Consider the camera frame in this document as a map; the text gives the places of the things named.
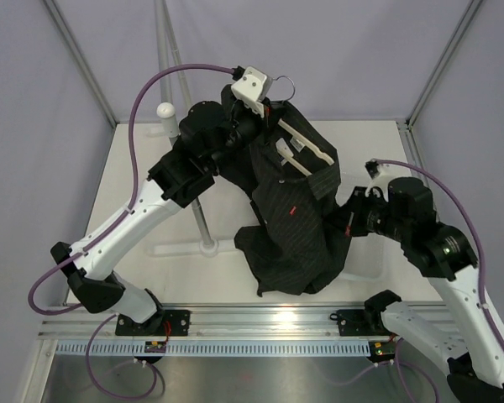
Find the cream plastic hanger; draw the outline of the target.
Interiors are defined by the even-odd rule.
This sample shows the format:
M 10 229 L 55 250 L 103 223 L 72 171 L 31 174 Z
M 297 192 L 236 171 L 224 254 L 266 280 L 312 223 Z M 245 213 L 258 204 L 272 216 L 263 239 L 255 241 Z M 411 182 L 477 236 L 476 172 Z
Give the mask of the cream plastic hanger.
M 304 134 L 293 128 L 289 123 L 282 119 L 285 109 L 276 114 L 275 123 L 291 135 L 290 144 L 292 144 L 296 152 L 301 152 L 308 149 L 319 160 L 324 161 L 327 165 L 332 166 L 334 159 L 327 153 L 323 152 L 315 143 L 308 139 Z M 294 158 L 294 153 L 290 150 L 289 146 L 283 138 L 275 141 L 276 147 L 276 162 L 279 166 L 289 163 L 294 169 L 303 174 L 304 176 L 312 175 L 312 172 L 303 166 L 298 160 Z

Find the black pinstriped shirt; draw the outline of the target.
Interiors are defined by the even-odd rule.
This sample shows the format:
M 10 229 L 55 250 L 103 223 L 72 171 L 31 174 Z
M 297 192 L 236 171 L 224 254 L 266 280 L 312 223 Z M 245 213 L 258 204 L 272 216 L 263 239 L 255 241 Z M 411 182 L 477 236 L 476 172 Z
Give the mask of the black pinstriped shirt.
M 257 294 L 279 291 L 289 295 L 316 294 L 344 269 L 350 238 L 328 222 L 338 208 L 341 184 L 337 150 L 289 102 L 282 119 L 334 159 L 332 166 L 308 149 L 294 158 L 312 172 L 304 176 L 289 163 L 276 162 L 275 141 L 290 135 L 277 128 L 270 139 L 256 139 L 220 167 L 220 175 L 249 198 L 259 221 L 242 227 L 234 237 L 244 253 L 258 288 Z

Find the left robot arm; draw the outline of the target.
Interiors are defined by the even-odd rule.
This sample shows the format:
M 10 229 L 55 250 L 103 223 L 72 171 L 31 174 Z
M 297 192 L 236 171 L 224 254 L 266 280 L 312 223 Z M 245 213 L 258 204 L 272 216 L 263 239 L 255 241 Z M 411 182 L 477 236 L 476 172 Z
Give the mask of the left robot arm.
M 174 143 L 149 169 L 133 203 L 81 240 L 59 242 L 50 251 L 83 307 L 90 313 L 118 314 L 124 323 L 118 335 L 156 334 L 165 325 L 165 311 L 150 290 L 120 278 L 116 265 L 156 226 L 213 186 L 222 166 L 263 129 L 261 117 L 241 101 L 232 103 L 228 112 L 217 102 L 199 102 L 182 120 L 177 120 L 174 106 L 164 102 L 157 114 L 164 135 Z

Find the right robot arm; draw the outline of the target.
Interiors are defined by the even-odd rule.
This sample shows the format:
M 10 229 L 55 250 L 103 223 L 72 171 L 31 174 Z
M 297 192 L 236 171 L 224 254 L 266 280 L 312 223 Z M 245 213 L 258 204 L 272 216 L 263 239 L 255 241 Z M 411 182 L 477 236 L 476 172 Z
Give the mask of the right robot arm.
M 461 339 L 423 319 L 391 290 L 365 301 L 366 328 L 411 344 L 441 370 L 458 401 L 504 402 L 504 325 L 480 286 L 483 260 L 458 228 L 437 219 L 431 190 L 415 177 L 397 177 L 386 191 L 357 186 L 331 217 L 349 238 L 376 234 L 398 242 L 440 295 Z

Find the white perforated plastic basket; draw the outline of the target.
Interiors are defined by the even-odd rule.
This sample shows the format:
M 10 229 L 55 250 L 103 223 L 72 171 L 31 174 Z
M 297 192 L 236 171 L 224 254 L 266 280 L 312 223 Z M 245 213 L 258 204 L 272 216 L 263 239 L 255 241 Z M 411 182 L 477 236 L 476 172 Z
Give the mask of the white perforated plastic basket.
M 379 282 L 385 277 L 385 239 L 376 234 L 352 238 L 340 279 Z

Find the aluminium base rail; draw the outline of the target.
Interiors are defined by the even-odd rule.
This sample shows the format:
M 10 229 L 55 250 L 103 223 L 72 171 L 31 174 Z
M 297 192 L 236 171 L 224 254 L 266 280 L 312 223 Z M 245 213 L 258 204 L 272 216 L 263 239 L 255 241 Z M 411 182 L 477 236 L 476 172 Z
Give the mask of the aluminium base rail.
M 190 340 L 328 340 L 339 337 L 330 315 L 342 306 L 183 306 L 190 312 Z M 112 313 L 91 314 L 77 309 L 44 317 L 37 332 L 41 340 L 86 340 Z

